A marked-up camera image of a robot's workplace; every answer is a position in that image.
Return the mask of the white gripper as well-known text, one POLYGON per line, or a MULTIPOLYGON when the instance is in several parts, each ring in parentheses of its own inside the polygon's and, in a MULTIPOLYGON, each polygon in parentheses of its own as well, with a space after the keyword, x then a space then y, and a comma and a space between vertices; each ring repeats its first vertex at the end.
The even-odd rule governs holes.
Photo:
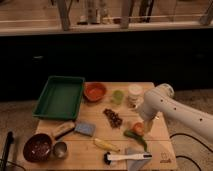
POLYGON ((143 101, 142 103, 137 105, 136 112, 145 121, 144 122, 144 133, 145 134, 149 133, 153 126, 152 119, 154 119, 156 117, 158 111, 156 109, 154 109, 150 104, 143 101))

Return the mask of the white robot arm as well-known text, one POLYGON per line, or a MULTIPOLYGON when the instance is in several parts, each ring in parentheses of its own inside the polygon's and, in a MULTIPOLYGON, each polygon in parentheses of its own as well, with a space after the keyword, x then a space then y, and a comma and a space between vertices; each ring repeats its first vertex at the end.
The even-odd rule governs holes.
POLYGON ((144 93, 143 102, 137 105, 136 111, 144 121, 151 121, 162 112, 213 143, 213 115, 177 102, 173 97, 172 86, 160 84, 144 93))

